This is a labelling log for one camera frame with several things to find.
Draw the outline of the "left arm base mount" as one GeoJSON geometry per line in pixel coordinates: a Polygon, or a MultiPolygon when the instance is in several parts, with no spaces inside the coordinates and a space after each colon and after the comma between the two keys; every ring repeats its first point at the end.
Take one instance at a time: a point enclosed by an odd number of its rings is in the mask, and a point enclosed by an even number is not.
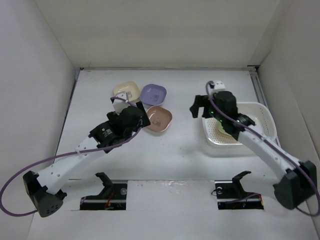
{"type": "Polygon", "coordinates": [[[104,172],[95,174],[102,181],[103,189],[96,195],[82,197],[81,211],[125,211],[127,206],[128,181],[112,181],[104,172]]]}

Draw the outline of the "green panda plate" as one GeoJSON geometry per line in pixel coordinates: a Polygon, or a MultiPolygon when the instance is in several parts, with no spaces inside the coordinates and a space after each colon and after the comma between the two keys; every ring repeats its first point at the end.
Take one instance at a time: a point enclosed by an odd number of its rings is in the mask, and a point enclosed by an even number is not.
{"type": "Polygon", "coordinates": [[[217,130],[220,133],[229,136],[229,134],[224,130],[224,128],[223,128],[223,126],[222,126],[222,124],[220,122],[217,123],[217,130]]]}

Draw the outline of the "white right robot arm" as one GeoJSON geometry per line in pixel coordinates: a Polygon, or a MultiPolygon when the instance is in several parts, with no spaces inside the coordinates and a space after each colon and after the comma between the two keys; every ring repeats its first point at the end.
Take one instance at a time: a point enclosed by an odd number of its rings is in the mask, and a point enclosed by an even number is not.
{"type": "Polygon", "coordinates": [[[236,98],[230,91],[196,95],[189,108],[194,119],[200,108],[203,108],[203,119],[218,121],[228,135],[255,153],[275,175],[271,179],[254,177],[250,170],[244,170],[230,179],[227,186],[216,184],[221,188],[221,198],[229,198],[229,203],[234,204],[263,195],[293,210],[312,196],[320,197],[315,164],[291,156],[263,134],[252,118],[239,112],[236,98]]]}

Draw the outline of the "brown panda plate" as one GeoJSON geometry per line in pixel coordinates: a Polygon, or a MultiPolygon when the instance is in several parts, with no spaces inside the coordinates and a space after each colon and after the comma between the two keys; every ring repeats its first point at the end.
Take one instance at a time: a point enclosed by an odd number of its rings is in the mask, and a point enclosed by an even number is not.
{"type": "Polygon", "coordinates": [[[146,113],[150,121],[148,128],[157,133],[165,131],[173,119],[172,113],[161,106],[151,106],[146,113]]]}

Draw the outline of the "small purple panda plate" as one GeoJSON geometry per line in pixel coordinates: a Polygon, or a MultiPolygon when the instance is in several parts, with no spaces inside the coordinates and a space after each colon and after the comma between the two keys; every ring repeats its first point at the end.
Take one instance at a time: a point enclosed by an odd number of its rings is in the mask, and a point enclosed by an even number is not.
{"type": "Polygon", "coordinates": [[[150,106],[160,106],[164,103],[167,96],[165,87],[157,84],[147,84],[140,92],[142,103],[150,106]]]}

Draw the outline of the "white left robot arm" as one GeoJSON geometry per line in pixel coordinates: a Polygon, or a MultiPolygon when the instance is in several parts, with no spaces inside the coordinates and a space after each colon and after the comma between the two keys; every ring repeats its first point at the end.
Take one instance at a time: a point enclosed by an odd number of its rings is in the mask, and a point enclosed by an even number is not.
{"type": "Polygon", "coordinates": [[[142,102],[130,103],[116,113],[109,112],[107,121],[91,130],[75,153],[68,153],[52,165],[26,172],[22,179],[26,193],[42,218],[55,213],[64,203],[67,182],[91,162],[131,141],[150,120],[142,102]]]}

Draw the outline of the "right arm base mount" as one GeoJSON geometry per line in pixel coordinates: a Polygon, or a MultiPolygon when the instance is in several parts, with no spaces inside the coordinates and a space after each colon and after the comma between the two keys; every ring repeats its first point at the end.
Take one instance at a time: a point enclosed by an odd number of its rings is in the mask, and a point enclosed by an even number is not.
{"type": "Polygon", "coordinates": [[[231,180],[215,180],[215,189],[211,195],[217,199],[219,210],[264,210],[263,200],[260,194],[246,192],[240,180],[250,174],[250,171],[243,171],[231,180]]]}

